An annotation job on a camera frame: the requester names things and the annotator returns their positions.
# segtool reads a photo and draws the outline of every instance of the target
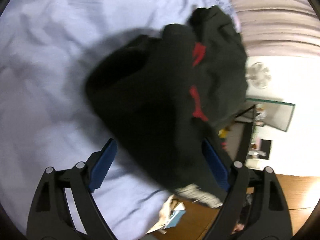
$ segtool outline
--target wooden floor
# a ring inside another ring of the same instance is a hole
[[[288,203],[292,231],[295,234],[306,222],[320,198],[320,177],[277,175]],[[184,214],[174,228],[161,235],[153,233],[159,240],[201,240],[217,217],[219,210],[183,201]]]
[[[306,222],[320,198],[320,177],[277,175],[287,200],[292,231],[295,234]]]

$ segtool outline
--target bed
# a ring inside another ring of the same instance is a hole
[[[88,107],[83,83],[103,57],[137,35],[158,36],[166,24],[184,24],[194,8],[219,5],[242,28],[249,56],[319,55],[320,22],[307,0],[286,0],[287,7],[277,0],[278,11],[275,2],[265,8],[254,1],[11,0],[0,18],[0,202],[15,226],[25,233],[46,167],[67,169],[112,137]],[[288,20],[274,23],[282,13]],[[120,148],[93,197],[122,240],[142,237],[168,195]],[[84,232],[71,192],[67,197]]]

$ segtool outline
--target wrinkled bedsheet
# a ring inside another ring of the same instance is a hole
[[[0,202],[19,230],[45,168],[71,168],[112,137],[83,94],[95,65],[137,35],[157,36],[216,4],[239,31],[229,0],[11,0],[0,18]],[[168,194],[120,147],[93,197],[116,237],[131,240],[157,221]]]

